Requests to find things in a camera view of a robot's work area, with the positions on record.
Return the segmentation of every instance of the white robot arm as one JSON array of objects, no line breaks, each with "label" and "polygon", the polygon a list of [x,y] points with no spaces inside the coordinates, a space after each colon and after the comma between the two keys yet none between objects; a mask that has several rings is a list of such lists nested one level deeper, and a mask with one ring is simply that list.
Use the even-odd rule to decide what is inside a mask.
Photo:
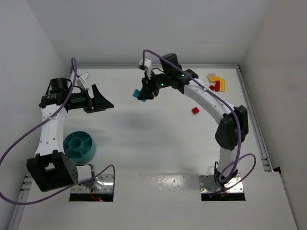
[{"label": "white robot arm", "polygon": [[42,125],[38,148],[34,157],[27,160],[27,169],[43,192],[74,185],[93,176],[92,165],[76,166],[64,154],[63,129],[68,111],[83,108],[86,113],[93,113],[114,107],[100,94],[96,85],[92,85],[93,98],[89,96],[88,89],[80,88],[81,91],[72,93],[65,106],[51,117],[68,96],[67,82],[65,78],[52,79],[52,90],[47,90],[39,104],[43,121],[49,121]]},{"label": "white robot arm", "polygon": [[[239,119],[240,130],[238,130],[230,109],[214,97],[214,92],[208,89],[194,71],[190,69],[183,71],[175,54],[167,54],[162,58],[177,68],[175,69],[165,61],[160,60],[163,73],[154,74],[152,71],[149,71],[152,70],[151,61],[147,59],[143,61],[142,59],[139,62],[139,68],[144,70],[145,77],[142,79],[141,91],[134,96],[143,101],[147,99],[152,100],[158,96],[160,89],[171,86],[187,97],[195,100],[215,119],[218,124],[215,139],[220,145],[220,159],[217,169],[214,170],[214,176],[217,184],[223,187],[227,183],[226,178],[231,179],[237,174],[236,168],[225,168],[234,162],[237,157],[238,132],[241,133],[241,141],[244,141],[248,133],[247,109],[242,105],[235,107],[226,102],[234,110]],[[183,72],[189,74],[196,82],[191,80],[190,77],[187,77],[186,74],[183,74]]]},{"label": "white robot arm", "polygon": [[[200,79],[196,79],[200,84],[205,85]],[[189,85],[184,87],[184,95],[196,101],[202,108],[204,108],[216,121],[217,124],[223,119],[224,114],[231,113],[230,110],[222,104],[215,97],[211,96],[207,91],[201,89],[195,82],[191,81]],[[224,149],[220,147],[220,160],[217,170],[221,172],[227,165],[233,162],[236,158],[236,147],[233,150]],[[231,171],[229,167],[224,172],[223,176],[227,177]]]}]

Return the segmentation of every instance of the white table surface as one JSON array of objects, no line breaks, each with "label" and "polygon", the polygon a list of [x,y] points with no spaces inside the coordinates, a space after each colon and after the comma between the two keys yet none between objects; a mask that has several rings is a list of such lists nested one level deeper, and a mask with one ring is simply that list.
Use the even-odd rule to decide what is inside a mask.
[{"label": "white table surface", "polygon": [[[235,69],[193,69],[209,83],[215,72],[226,81],[219,92],[234,105],[245,105]],[[199,173],[212,173],[219,157],[214,139],[217,124],[194,101],[179,91],[160,90],[145,103],[132,97],[141,89],[137,69],[80,69],[115,108],[86,114],[69,111],[64,136],[82,130],[96,142],[91,163],[97,171],[114,164],[117,172],[114,202],[68,202],[66,191],[41,204],[26,206],[19,230],[51,229],[296,229],[278,173],[264,172],[249,123],[241,154],[252,152],[257,165],[244,181],[246,201],[201,202]],[[193,115],[191,109],[200,112]],[[239,163],[244,175],[252,158]],[[28,201],[47,196],[32,185]]]}]

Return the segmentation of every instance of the yellow block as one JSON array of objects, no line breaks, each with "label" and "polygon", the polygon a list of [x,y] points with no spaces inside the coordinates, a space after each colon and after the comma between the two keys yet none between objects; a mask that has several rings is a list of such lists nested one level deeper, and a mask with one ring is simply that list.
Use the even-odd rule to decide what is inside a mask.
[{"label": "yellow block", "polygon": [[220,77],[218,77],[218,76],[209,78],[210,83],[216,83],[219,80],[220,80]]},{"label": "yellow block", "polygon": [[225,87],[225,79],[220,79],[221,87],[220,87],[220,92],[225,92],[226,87]]},{"label": "yellow block", "polygon": [[210,78],[213,78],[215,77],[215,73],[208,73],[207,77],[208,77],[208,80],[210,80]]}]

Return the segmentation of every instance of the red wire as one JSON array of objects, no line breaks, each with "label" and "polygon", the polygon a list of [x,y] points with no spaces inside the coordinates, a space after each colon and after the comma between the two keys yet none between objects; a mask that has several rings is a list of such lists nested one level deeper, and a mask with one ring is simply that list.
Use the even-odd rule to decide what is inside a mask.
[{"label": "red wire", "polygon": [[96,199],[96,197],[93,196],[93,191],[91,191],[91,198],[92,198],[93,200],[95,200],[95,201],[98,201],[98,200]]},{"label": "red wire", "polygon": [[93,196],[93,191],[91,191],[91,198],[94,199],[95,201],[102,201],[100,197],[96,198]]}]

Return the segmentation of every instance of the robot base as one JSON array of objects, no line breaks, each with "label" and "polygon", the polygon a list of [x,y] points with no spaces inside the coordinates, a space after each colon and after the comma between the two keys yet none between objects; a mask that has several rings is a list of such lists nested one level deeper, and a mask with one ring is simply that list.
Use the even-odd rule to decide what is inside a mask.
[{"label": "robot base", "polygon": [[[102,174],[103,182],[99,190],[93,190],[92,196],[100,198],[101,201],[113,202],[113,183],[114,176],[112,174]],[[91,197],[91,189],[84,186],[75,185],[71,188],[69,201],[97,201]]]},{"label": "robot base", "polygon": [[[244,189],[242,182],[238,183],[233,188],[222,192],[220,194],[211,195],[213,192],[220,190],[214,181],[213,174],[200,174],[200,186],[201,186],[201,201],[245,201]],[[231,179],[225,187],[231,187],[235,183],[241,180],[241,175]]]}]

